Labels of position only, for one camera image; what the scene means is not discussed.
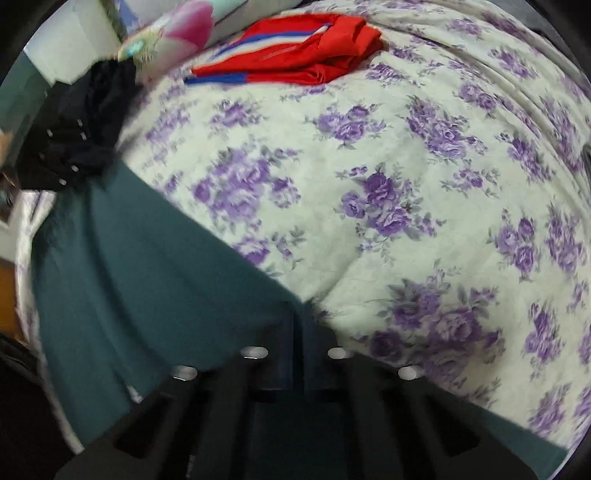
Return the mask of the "dark teal sweatpants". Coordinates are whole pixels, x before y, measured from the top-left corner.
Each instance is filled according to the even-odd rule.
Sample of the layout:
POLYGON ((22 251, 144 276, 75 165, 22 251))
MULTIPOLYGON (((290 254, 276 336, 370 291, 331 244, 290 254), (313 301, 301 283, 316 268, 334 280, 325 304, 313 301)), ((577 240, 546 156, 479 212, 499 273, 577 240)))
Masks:
MULTIPOLYGON (((57 195, 33 241, 32 285, 49 380, 83 446, 127 416, 178 366, 224 367, 284 320, 322 323, 301 302, 186 218, 125 166, 57 195)), ((290 378, 256 400, 244 479, 329 479, 290 378)), ((535 473, 563 452, 531 433, 432 391, 535 473)))

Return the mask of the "purple floral bed sheet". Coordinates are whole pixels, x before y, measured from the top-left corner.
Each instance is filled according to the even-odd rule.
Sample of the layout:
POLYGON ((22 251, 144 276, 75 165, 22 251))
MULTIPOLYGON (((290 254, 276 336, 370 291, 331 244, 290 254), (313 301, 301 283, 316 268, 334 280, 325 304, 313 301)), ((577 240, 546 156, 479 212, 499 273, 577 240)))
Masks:
MULTIPOLYGON (((590 85, 489 1, 318 1, 259 16, 142 85, 115 146, 186 218, 311 305, 345 348, 564 450, 590 426, 590 85), (318 86, 187 85, 257 21, 361 17, 384 49, 318 86)), ((16 301, 58 436, 23 190, 16 301)))

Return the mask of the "navy blue folded pants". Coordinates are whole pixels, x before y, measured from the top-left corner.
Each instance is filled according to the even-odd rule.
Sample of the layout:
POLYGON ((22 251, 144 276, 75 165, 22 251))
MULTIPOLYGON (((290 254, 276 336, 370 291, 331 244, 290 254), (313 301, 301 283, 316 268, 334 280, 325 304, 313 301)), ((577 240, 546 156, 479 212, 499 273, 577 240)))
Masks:
POLYGON ((72 84, 55 83, 16 159, 23 190, 58 192, 102 176, 140 90, 131 59, 94 63, 72 84))

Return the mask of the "red white blue garment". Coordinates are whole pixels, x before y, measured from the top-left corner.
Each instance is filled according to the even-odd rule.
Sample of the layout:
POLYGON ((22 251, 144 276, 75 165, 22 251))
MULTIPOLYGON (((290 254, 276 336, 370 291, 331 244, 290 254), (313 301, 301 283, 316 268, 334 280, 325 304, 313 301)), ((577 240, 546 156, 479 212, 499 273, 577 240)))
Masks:
POLYGON ((384 46, 380 30, 361 17, 304 13, 268 18, 192 67, 184 83, 318 86, 352 73, 384 46))

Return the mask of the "floral pink teal pillow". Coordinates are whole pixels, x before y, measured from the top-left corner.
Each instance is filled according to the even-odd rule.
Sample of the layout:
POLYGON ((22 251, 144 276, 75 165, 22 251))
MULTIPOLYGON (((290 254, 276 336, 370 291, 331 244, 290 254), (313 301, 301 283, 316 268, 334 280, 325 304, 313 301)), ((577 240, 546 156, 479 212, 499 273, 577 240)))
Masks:
POLYGON ((117 60, 131 60, 136 81, 150 83, 245 27, 245 1, 187 1, 129 36, 117 60))

